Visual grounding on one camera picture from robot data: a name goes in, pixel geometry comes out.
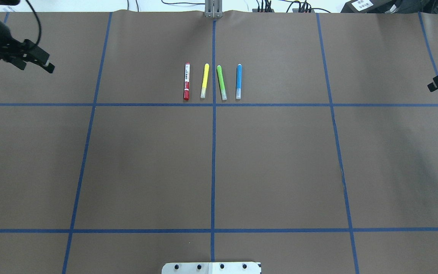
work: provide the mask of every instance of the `gray mat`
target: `gray mat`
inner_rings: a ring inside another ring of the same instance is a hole
[[[438,273],[438,16],[40,17],[55,73],[0,61],[0,273]]]

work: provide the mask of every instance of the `light blue object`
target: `light blue object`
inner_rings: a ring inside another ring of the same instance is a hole
[[[241,99],[241,82],[242,82],[243,66],[238,64],[238,69],[236,69],[236,99]]]

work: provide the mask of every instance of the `white label sticker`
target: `white label sticker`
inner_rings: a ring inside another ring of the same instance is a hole
[[[371,6],[373,6],[373,3],[371,3],[370,0],[358,0],[356,2],[353,2],[352,5],[358,10],[362,11],[365,10]]]

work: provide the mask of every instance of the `marker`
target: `marker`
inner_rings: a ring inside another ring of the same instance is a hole
[[[222,100],[226,101],[226,87],[224,87],[224,77],[222,76],[222,67],[220,65],[217,66],[217,78],[219,79],[219,88],[221,89]]]
[[[189,94],[189,86],[190,86],[190,63],[186,63],[186,79],[184,83],[184,100],[188,101]]]
[[[236,69],[236,99],[241,99],[241,78],[242,78],[243,66],[238,64]]]
[[[205,99],[205,90],[207,89],[207,78],[209,77],[209,64],[204,66],[204,76],[202,77],[202,89],[200,90],[200,98]]]

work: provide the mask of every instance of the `red marker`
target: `red marker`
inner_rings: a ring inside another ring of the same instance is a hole
[[[186,63],[186,79],[184,83],[184,100],[188,101],[189,94],[189,86],[190,86],[190,63]]]

